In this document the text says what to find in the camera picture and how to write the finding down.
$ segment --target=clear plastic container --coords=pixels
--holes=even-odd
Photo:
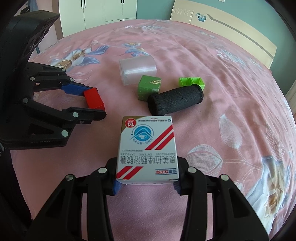
[[[138,84],[143,75],[156,76],[157,72],[151,55],[122,59],[119,68],[123,85]]]

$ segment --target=black foam grip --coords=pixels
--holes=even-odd
[[[152,115],[165,115],[199,104],[203,91],[199,85],[184,86],[148,97],[148,108]]]

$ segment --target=green wooden cube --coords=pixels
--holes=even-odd
[[[202,88],[202,90],[205,87],[205,83],[203,82],[202,78],[200,78],[200,77],[180,78],[180,80],[179,80],[180,87],[190,86],[193,84],[199,85]]]
[[[159,93],[161,78],[143,75],[138,84],[138,99],[147,101],[149,95]]]

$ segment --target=red block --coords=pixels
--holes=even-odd
[[[99,95],[97,88],[91,88],[83,92],[87,105],[90,109],[105,111],[104,103]]]

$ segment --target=red circle label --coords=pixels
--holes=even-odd
[[[136,125],[137,121],[133,118],[129,118],[126,120],[125,125],[126,127],[132,128]]]

